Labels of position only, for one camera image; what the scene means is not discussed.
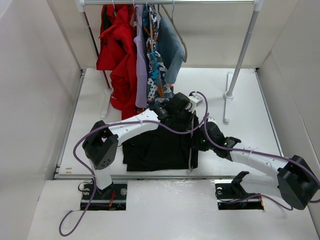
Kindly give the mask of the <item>black trousers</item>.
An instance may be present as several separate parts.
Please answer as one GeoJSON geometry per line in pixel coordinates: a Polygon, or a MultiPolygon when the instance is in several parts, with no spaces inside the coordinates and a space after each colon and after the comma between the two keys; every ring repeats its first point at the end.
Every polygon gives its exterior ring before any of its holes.
{"type": "MultiPolygon", "coordinates": [[[[176,134],[162,126],[141,133],[122,144],[123,164],[128,172],[188,169],[194,133],[176,134]]],[[[191,165],[198,167],[199,154],[192,150],[191,165]]]]}

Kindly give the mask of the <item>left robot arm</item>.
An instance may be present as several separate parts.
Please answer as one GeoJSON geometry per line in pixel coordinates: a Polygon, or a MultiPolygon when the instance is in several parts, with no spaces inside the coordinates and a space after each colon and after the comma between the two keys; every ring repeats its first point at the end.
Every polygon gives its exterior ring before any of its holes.
{"type": "Polygon", "coordinates": [[[94,192],[102,199],[111,195],[114,183],[109,166],[116,158],[118,147],[125,141],[158,127],[168,127],[176,132],[190,131],[195,128],[191,117],[202,103],[203,98],[194,92],[189,96],[179,92],[170,100],[125,120],[109,124],[102,120],[96,122],[82,143],[94,176],[94,192]]]}

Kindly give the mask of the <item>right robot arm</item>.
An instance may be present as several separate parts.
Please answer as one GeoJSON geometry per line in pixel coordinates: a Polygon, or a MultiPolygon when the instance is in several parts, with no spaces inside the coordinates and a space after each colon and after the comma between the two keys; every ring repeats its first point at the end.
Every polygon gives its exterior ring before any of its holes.
{"type": "Polygon", "coordinates": [[[219,158],[249,166],[262,173],[239,172],[230,183],[220,183],[216,193],[231,203],[261,195],[282,198],[292,209],[304,210],[320,189],[320,181],[306,161],[294,155],[286,158],[258,152],[235,137],[226,137],[214,121],[207,121],[195,131],[192,147],[213,151],[219,158]]]}

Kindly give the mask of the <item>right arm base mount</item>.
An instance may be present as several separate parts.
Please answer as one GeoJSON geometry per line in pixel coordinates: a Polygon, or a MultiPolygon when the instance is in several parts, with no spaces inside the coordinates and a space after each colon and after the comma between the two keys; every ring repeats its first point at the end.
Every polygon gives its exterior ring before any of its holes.
{"type": "Polygon", "coordinates": [[[246,192],[241,186],[248,174],[248,171],[241,171],[229,182],[214,184],[218,210],[264,210],[262,197],[258,193],[246,192]]]}

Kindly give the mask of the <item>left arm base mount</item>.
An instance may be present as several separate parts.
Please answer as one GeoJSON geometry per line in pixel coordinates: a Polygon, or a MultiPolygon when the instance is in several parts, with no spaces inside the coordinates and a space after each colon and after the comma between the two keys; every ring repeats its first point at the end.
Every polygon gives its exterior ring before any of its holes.
{"type": "MultiPolygon", "coordinates": [[[[128,185],[115,183],[107,196],[102,196],[97,190],[89,204],[88,211],[125,211],[127,207],[128,185]]],[[[78,185],[78,191],[82,193],[80,209],[84,210],[92,197],[93,183],[82,182],[78,185]]]]}

